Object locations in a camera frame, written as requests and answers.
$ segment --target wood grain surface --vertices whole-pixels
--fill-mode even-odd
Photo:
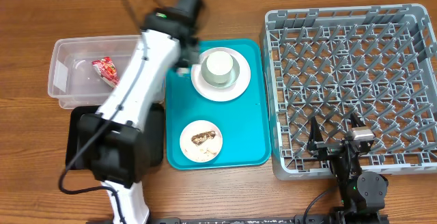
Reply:
[[[131,0],[139,14],[148,0]],[[172,4],[175,0],[163,0]],[[435,24],[437,0],[206,0],[204,40],[258,36],[268,10],[349,5],[421,3]],[[119,0],[0,1],[0,223],[84,223],[112,215],[104,192],[64,195],[71,110],[47,95],[48,67],[58,39],[134,34]],[[437,175],[389,177],[383,213],[391,223],[437,223]],[[155,217],[225,218],[294,216],[334,182],[280,181],[270,160],[258,167],[177,171],[163,164],[143,179]],[[95,186],[90,172],[69,173],[66,186]],[[312,213],[340,204],[338,194]]]

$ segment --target candy wrapper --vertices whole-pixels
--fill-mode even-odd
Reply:
[[[92,65],[104,82],[108,83],[111,87],[117,87],[120,79],[117,76],[117,70],[110,57],[92,61]]]

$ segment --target plastic storage bin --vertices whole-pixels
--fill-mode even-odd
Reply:
[[[306,149],[309,119],[329,143],[351,112],[376,134],[364,171],[437,172],[437,42],[422,5],[274,10],[262,44],[276,177],[334,177]]]
[[[59,106],[64,109],[102,104],[113,88],[99,77],[91,62],[110,57],[121,77],[138,39],[139,36],[101,36],[58,40],[48,73],[49,96],[58,98]],[[157,91],[155,102],[164,97],[163,80],[163,88]]]

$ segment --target teal tray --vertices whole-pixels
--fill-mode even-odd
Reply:
[[[201,42],[204,52],[227,47],[241,53],[251,67],[251,81],[244,93],[231,101],[215,102],[201,96],[191,76],[178,76],[169,71],[166,79],[167,159],[179,170],[212,169],[261,165],[270,157],[266,93],[258,45],[249,39]],[[196,120],[215,124],[223,135],[220,153],[206,163],[195,163],[185,157],[179,138],[185,126]]]

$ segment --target gray dish rack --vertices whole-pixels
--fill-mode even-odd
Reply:
[[[437,43],[422,5],[273,10],[264,26],[276,177],[333,177],[306,151],[309,119],[330,143],[350,129],[352,112],[376,134],[364,170],[437,172]]]

